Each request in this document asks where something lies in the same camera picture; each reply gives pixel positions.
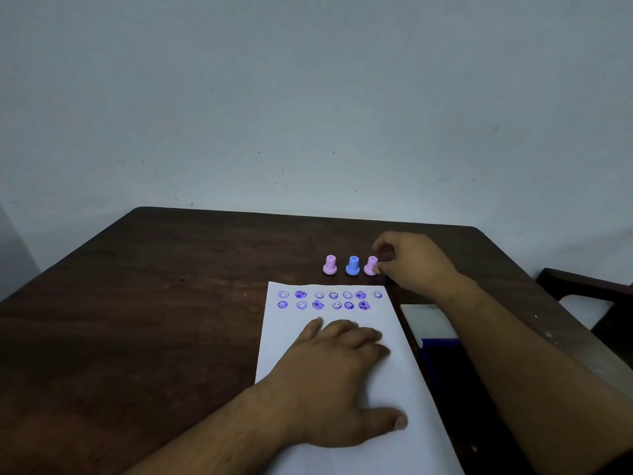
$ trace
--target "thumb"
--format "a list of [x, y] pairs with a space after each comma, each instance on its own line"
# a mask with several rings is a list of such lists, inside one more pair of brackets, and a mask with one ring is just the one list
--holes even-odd
[[374, 265], [374, 273], [376, 275], [383, 274], [383, 275], [389, 276], [393, 268], [394, 268], [393, 261], [378, 262]]
[[355, 421], [359, 443], [394, 430], [404, 430], [408, 424], [407, 416], [395, 408], [359, 410]]

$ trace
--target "dark brown table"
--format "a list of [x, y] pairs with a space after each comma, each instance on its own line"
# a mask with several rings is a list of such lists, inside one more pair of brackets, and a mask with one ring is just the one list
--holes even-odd
[[[387, 229], [431, 236], [527, 325], [633, 396], [633, 372], [476, 228], [141, 207], [0, 304], [0, 472], [130, 467], [253, 383], [269, 280], [385, 284], [340, 268]], [[328, 254], [334, 277], [321, 272]], [[387, 290], [401, 322], [401, 303], [425, 303]]]

